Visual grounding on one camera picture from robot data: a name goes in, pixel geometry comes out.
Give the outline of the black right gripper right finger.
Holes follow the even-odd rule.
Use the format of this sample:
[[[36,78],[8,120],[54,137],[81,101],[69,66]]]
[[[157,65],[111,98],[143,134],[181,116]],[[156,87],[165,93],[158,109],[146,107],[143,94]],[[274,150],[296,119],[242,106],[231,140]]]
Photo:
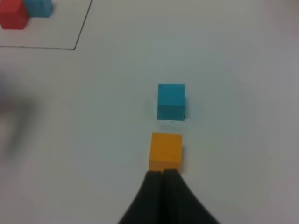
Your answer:
[[[163,224],[217,224],[175,169],[163,172]]]

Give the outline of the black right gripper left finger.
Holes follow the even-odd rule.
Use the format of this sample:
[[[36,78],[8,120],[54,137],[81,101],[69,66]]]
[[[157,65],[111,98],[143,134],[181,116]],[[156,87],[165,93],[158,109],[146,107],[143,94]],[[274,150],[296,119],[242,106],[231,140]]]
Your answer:
[[[160,171],[148,171],[136,197],[119,223],[159,223],[161,186],[162,173]]]

